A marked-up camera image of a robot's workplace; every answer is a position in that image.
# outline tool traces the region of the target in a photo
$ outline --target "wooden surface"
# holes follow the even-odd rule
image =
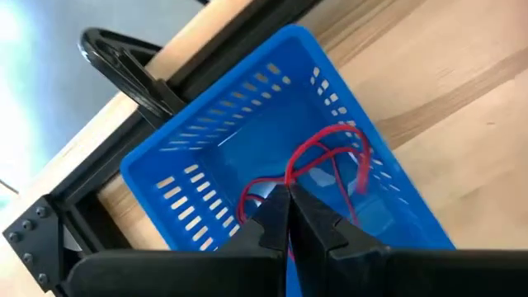
[[[213,1],[149,65],[151,73],[170,76],[249,1]],[[458,248],[528,248],[527,1],[325,0],[299,23],[319,40]],[[112,99],[0,227],[134,108],[122,94]],[[167,248],[121,177],[101,201],[134,247]],[[3,239],[0,262],[0,292],[37,295]]]

